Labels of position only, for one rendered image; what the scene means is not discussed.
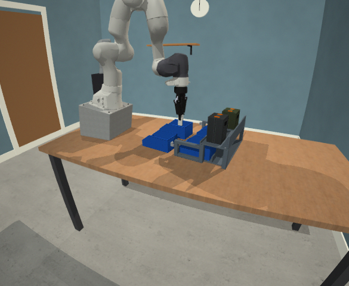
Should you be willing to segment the blue open-front bin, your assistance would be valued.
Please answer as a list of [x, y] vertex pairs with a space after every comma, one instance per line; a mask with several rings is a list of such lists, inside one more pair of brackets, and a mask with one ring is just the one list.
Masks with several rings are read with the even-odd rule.
[[168, 153], [174, 149], [171, 142], [175, 139], [178, 139], [177, 133], [158, 130], [143, 139], [143, 146]]
[[207, 125], [205, 127], [203, 127], [200, 131], [198, 131], [197, 135], [206, 136], [207, 135]]
[[183, 120], [183, 125], [178, 125], [178, 119], [173, 120], [169, 124], [165, 124], [160, 128], [168, 132], [173, 132], [178, 134], [178, 138], [186, 139], [193, 134], [193, 122], [188, 122]]
[[[203, 139], [203, 138], [204, 138], [204, 136], [195, 135], [195, 136], [187, 139], [187, 142], [200, 144], [200, 140]], [[216, 152], [216, 148], [205, 146], [204, 160], [210, 161], [211, 157], [213, 156], [213, 154], [215, 152]], [[199, 149], [192, 148], [192, 147], [187, 147], [187, 146], [184, 146], [184, 145], [180, 145], [179, 153], [184, 153], [184, 154], [188, 154], [188, 155], [191, 155], [191, 156], [199, 157]]]

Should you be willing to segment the olive green tool case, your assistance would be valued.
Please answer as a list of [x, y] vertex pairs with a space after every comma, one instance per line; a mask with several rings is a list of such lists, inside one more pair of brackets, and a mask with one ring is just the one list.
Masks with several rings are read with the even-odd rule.
[[226, 108], [222, 111], [222, 114], [228, 114], [228, 129], [235, 129], [239, 123], [240, 110], [235, 108]]

